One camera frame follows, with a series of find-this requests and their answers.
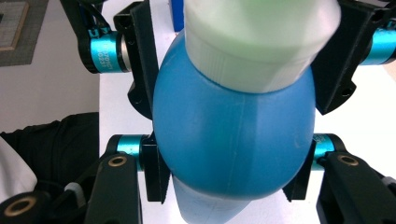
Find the black plastic part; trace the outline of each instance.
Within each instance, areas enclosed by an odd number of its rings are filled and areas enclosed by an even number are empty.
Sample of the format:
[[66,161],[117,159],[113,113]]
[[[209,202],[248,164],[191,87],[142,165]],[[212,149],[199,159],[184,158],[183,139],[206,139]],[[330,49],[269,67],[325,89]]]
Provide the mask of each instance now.
[[356,85],[352,76],[361,63],[375,30],[389,21],[394,4],[379,7],[359,1],[338,0],[341,23],[337,31],[312,62],[317,109],[322,115],[346,102]]
[[366,58],[370,55],[370,51],[372,50],[372,47],[373,47],[373,39],[371,38],[366,50],[361,55],[361,62],[360,63],[364,62],[364,60],[366,60]]
[[49,205],[50,196],[46,192],[33,191],[18,194],[0,204],[0,223],[42,223]]
[[317,210],[321,223],[396,223],[396,198],[362,159],[330,152]]
[[77,0],[61,0],[67,19],[77,36],[78,53],[82,63],[91,73],[99,73],[96,69],[91,56],[91,38],[85,24],[92,20],[84,9],[82,9]]
[[316,145],[317,142],[312,141],[311,148],[309,148],[308,155],[306,156],[305,162],[300,171],[289,182],[289,184],[283,188],[283,192],[285,193],[289,202],[292,200],[305,200]]
[[84,223],[142,223],[133,156],[114,155],[101,162]]
[[115,134],[110,137],[107,142],[106,151],[102,155],[102,157],[111,156],[117,153],[117,148],[119,146],[120,138],[122,138],[122,134]]
[[149,202],[163,203],[168,190],[170,170],[163,161],[154,133],[142,139],[140,161],[145,172]]
[[[393,8],[392,10],[392,19],[387,25],[388,30],[396,31],[396,2],[393,1],[388,4],[389,8]],[[396,60],[396,49],[393,51],[392,55],[390,55],[389,59],[384,62],[384,64],[393,63]]]
[[104,35],[104,34],[108,34],[108,32],[111,32],[110,25],[107,23],[106,19],[103,17],[103,15],[98,10],[98,8],[96,8],[92,4],[87,4],[80,0],[77,0],[77,1],[79,2],[79,5],[88,12],[88,16],[94,18],[92,23],[90,23],[90,26],[91,26],[90,28],[92,28],[92,29],[93,28],[100,28],[100,29],[104,28],[105,30],[99,30],[99,35]]
[[334,146],[334,151],[337,152],[347,152],[347,148],[344,145],[343,140],[341,138],[333,133],[327,133],[327,136],[329,136],[330,140],[332,140],[332,145]]
[[388,188],[393,193],[393,196],[396,197],[396,183],[391,183]]
[[128,99],[140,114],[152,119],[152,99],[159,68],[149,1],[133,2],[114,17],[114,23],[125,37],[134,76]]

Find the gray object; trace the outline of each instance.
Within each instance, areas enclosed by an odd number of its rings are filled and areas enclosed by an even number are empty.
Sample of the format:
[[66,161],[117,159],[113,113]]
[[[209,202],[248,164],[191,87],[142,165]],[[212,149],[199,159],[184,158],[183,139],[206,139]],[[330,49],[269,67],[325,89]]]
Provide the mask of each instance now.
[[[18,2],[20,3],[21,0],[7,0],[8,4]],[[20,38],[14,49],[0,51],[0,66],[22,65],[32,62],[48,0],[26,0],[25,2],[29,5],[29,10],[21,28]],[[6,14],[3,15],[0,23],[5,18]]]
[[0,51],[16,48],[28,8],[26,2],[0,3]]

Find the white surface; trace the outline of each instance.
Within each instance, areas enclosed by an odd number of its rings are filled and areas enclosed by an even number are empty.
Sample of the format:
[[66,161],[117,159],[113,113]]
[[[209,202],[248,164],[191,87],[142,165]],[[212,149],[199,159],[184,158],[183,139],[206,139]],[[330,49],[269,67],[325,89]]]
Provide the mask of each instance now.
[[98,98],[99,76],[83,66],[60,1],[49,1],[32,64],[0,67],[0,132],[98,111]]
[[32,191],[37,183],[35,174],[2,137],[0,137],[0,203],[27,191]]
[[[172,31],[166,0],[151,0],[159,62],[175,34]],[[120,2],[105,4],[106,15],[122,8]],[[383,175],[396,176],[394,164],[396,139],[396,83],[381,66],[361,67],[353,78],[356,92],[329,115],[318,113],[316,133],[336,133],[347,149],[366,160]],[[101,75],[100,134],[101,150],[116,133],[151,133],[151,122],[134,111],[126,93],[132,84],[131,74]],[[322,172],[312,172],[307,200],[288,203],[281,191],[252,202],[229,223],[318,223],[315,208]],[[143,174],[139,174],[143,220],[148,224],[185,223],[181,218],[172,183],[163,205],[148,203]]]

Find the teal metal part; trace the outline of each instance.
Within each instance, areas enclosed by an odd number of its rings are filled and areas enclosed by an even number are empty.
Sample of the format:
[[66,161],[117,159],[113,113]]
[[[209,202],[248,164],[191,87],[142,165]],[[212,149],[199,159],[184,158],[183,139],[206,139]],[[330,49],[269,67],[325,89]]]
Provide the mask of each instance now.
[[389,60],[396,50],[396,31],[377,29],[370,53],[361,65],[378,65]]
[[140,165],[140,142],[143,135],[129,135],[125,134],[120,138],[119,145],[117,147],[118,152],[124,152],[128,155],[134,156],[136,159],[137,171],[142,171]]
[[315,133],[314,141],[317,143],[314,154],[314,161],[312,162],[312,170],[323,170],[323,167],[317,164],[317,160],[324,157],[326,152],[335,151],[332,139],[327,134]]
[[100,73],[121,73],[117,45],[118,32],[103,35],[91,40],[91,56],[96,69]]

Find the black cloth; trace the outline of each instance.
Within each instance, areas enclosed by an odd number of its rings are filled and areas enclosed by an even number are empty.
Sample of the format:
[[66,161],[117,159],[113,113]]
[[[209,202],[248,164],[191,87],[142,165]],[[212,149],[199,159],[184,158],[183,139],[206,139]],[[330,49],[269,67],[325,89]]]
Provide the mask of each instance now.
[[99,159],[99,113],[71,115],[0,136],[35,173],[35,189],[52,197]]

